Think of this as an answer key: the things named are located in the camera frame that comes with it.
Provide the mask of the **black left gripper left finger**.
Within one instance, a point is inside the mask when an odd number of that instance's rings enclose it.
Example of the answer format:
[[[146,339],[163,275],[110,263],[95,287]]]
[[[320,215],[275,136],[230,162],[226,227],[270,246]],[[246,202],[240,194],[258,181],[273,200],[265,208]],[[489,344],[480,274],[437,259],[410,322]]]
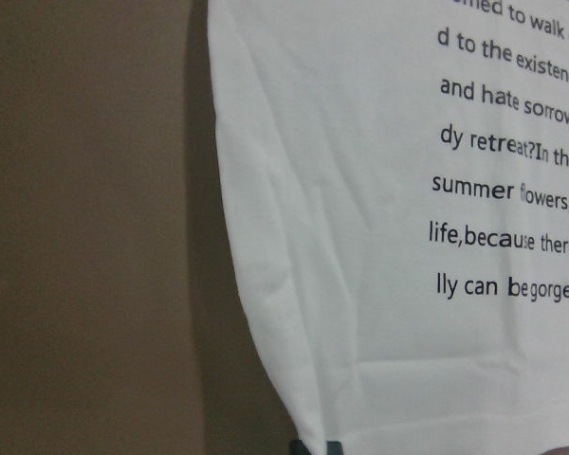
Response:
[[[289,454],[290,455],[311,455],[308,448],[305,446],[301,440],[292,440],[289,443]]]

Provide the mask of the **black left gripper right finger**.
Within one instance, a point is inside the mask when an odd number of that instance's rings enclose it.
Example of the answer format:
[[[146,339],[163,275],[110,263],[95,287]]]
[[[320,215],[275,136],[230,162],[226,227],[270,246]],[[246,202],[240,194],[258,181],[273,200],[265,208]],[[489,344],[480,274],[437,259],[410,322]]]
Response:
[[[326,442],[327,455],[343,455],[343,446],[340,441],[327,441]]]

